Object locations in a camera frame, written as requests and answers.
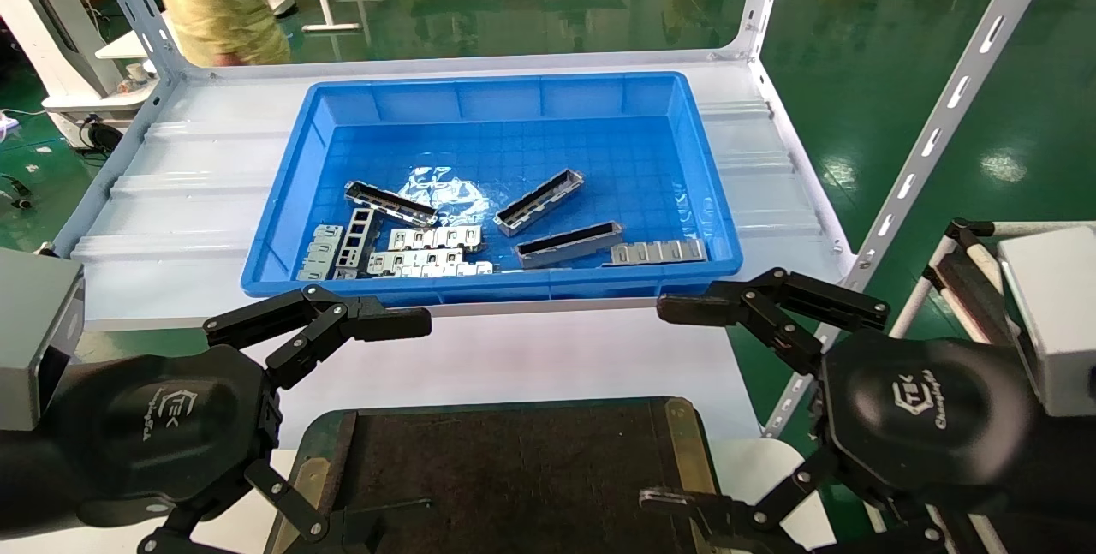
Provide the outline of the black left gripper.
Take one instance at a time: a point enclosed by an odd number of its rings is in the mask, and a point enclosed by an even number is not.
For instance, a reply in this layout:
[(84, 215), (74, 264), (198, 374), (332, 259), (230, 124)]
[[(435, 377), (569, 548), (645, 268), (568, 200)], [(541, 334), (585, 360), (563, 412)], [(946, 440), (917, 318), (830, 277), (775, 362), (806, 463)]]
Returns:
[[(286, 553), (376, 553), (395, 518), (427, 515), (432, 500), (321, 515), (264, 462), (277, 446), (277, 389), (293, 389), (349, 340), (431, 331), (425, 308), (312, 284), (212, 317), (204, 332), (218, 347), (203, 354), (67, 368), (39, 423), (3, 432), (3, 529), (112, 529), (173, 510), (138, 553), (224, 553), (192, 531), (251, 485), (297, 530)], [(265, 370), (236, 351), (285, 333)]]

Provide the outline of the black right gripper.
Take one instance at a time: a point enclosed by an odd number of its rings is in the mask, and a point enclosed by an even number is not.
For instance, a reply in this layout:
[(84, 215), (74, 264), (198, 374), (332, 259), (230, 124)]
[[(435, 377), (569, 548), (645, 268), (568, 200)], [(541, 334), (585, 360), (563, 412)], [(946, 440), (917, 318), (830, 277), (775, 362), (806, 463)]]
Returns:
[[(819, 449), (760, 504), (649, 488), (639, 504), (684, 516), (709, 546), (747, 553), (941, 553), (943, 531), (921, 519), (857, 541), (806, 549), (783, 530), (818, 486), (837, 476), (874, 502), (984, 516), (1018, 553), (1092, 553), (1093, 417), (1046, 412), (1013, 348), (960, 338), (909, 340), (881, 331), (884, 301), (774, 268), (701, 294), (664, 294), (661, 320), (742, 326), (801, 375), (815, 375), (825, 406)], [(824, 354), (795, 323), (846, 336)]]

